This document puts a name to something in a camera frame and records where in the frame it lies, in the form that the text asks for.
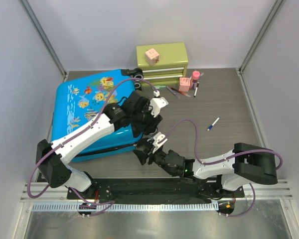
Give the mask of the aluminium rail frame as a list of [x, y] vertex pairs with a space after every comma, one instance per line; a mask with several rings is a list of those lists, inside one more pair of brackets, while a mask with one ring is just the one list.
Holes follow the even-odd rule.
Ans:
[[[168, 212], [168, 211], [216, 211], [219, 206], [231, 205], [234, 199], [223, 198], [219, 202], [211, 200], [210, 203], [192, 203], [189, 201], [183, 203], [163, 203], [163, 204], [119, 204], [115, 202], [108, 209], [108, 204], [93, 206], [93, 200], [88, 200], [90, 203], [85, 203], [79, 199], [66, 199], [67, 189], [62, 187], [61, 189], [48, 189], [42, 196], [37, 199], [32, 199], [27, 195], [25, 185], [23, 193], [20, 199], [21, 203], [30, 203], [30, 209], [33, 212], [82, 212], [83, 214], [96, 213], [98, 211], [105, 210], [105, 212]], [[254, 184], [254, 190], [257, 200], [292, 200], [293, 196], [289, 189], [286, 180], [279, 180], [278, 185], [259, 185]], [[253, 192], [250, 186], [243, 186], [245, 196], [238, 198], [236, 193], [236, 203], [239, 201], [253, 200]]]

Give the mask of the white blue marker pen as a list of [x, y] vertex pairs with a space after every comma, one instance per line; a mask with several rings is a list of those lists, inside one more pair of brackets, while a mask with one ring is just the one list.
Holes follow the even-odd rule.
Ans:
[[211, 129], [215, 126], [215, 124], [220, 120], [220, 117], [218, 117], [208, 128], [207, 131], [211, 131]]

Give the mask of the blue fish-print suitcase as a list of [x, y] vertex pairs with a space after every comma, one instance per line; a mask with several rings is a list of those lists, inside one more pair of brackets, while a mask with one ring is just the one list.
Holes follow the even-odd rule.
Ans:
[[[134, 90], [133, 81], [113, 87], [129, 78], [129, 70], [117, 69], [62, 83], [56, 91], [51, 140], [72, 133], [97, 115], [104, 102], [122, 104]], [[121, 128], [84, 149], [73, 163], [132, 151], [142, 138], [133, 136], [131, 125]]]

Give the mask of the pink silver pen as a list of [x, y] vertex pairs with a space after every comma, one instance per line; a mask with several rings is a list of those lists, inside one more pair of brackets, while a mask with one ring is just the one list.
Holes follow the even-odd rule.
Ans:
[[177, 97], [178, 99], [180, 99], [180, 96], [175, 92], [173, 91], [169, 86], [166, 86], [166, 88], [175, 96]]

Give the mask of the pink capped bottle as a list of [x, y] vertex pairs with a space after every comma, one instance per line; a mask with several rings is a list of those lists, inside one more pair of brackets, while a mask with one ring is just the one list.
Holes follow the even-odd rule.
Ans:
[[199, 78], [200, 78], [200, 72], [193, 71], [190, 77], [190, 82], [191, 82], [190, 89], [194, 90], [197, 87]]

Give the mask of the mint green small tool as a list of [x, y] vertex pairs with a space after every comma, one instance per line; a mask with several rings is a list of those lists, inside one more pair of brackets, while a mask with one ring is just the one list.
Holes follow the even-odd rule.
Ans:
[[164, 89], [164, 88], [166, 88], [166, 86], [165, 85], [159, 85], [159, 86], [154, 86], [154, 90], [160, 90], [160, 89]]

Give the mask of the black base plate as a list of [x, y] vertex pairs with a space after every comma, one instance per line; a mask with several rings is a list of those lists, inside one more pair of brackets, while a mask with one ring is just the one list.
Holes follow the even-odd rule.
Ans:
[[218, 178], [95, 178], [97, 188], [86, 199], [115, 205], [194, 205], [212, 200], [244, 198], [243, 187], [234, 192], [221, 189]]

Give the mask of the green drawer cabinet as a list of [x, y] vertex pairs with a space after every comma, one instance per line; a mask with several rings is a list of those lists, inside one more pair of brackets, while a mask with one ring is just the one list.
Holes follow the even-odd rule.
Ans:
[[[154, 65], [148, 63], [147, 53], [157, 52]], [[138, 68], [142, 69], [144, 79], [155, 84], [174, 84], [185, 77], [188, 56], [185, 43], [165, 43], [140, 45], [136, 47]]]

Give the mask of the black white marker pen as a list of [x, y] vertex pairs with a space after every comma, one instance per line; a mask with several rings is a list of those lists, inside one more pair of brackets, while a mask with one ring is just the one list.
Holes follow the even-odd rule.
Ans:
[[197, 96], [197, 91], [198, 91], [198, 88], [199, 88], [199, 82], [197, 82], [196, 86], [195, 86], [195, 90], [194, 90], [194, 98]]

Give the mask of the pink cube on table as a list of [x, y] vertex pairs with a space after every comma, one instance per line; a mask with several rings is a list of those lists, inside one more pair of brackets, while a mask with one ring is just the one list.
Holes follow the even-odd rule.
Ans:
[[191, 81], [189, 78], [181, 77], [179, 78], [179, 91], [188, 92], [191, 86]]

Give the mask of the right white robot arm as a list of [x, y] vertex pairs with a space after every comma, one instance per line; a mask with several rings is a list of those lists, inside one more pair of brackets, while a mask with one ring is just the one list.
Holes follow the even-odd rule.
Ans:
[[141, 165], [155, 163], [173, 177], [199, 182], [218, 176], [220, 181], [214, 187], [220, 197], [249, 183], [275, 185], [277, 169], [281, 167], [276, 164], [278, 153], [246, 143], [236, 143], [224, 154], [200, 160], [187, 159], [173, 150], [164, 152], [151, 139], [140, 141], [133, 152]]

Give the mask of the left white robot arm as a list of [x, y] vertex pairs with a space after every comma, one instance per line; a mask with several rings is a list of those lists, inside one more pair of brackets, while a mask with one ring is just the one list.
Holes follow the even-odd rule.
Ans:
[[167, 100], [155, 93], [152, 99], [134, 91], [119, 105], [106, 104], [94, 118], [72, 133], [51, 143], [42, 140], [37, 145], [36, 166], [51, 188], [66, 186], [78, 191], [85, 199], [91, 199], [96, 187], [86, 172], [78, 171], [69, 163], [94, 142], [129, 125], [135, 125], [140, 133], [152, 133], [162, 120], [160, 111]]

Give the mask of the pink cube on cabinet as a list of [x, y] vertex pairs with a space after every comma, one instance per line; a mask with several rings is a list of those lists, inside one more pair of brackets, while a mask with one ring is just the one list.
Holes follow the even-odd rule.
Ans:
[[145, 52], [145, 60], [150, 66], [153, 66], [159, 62], [159, 53], [151, 48]]

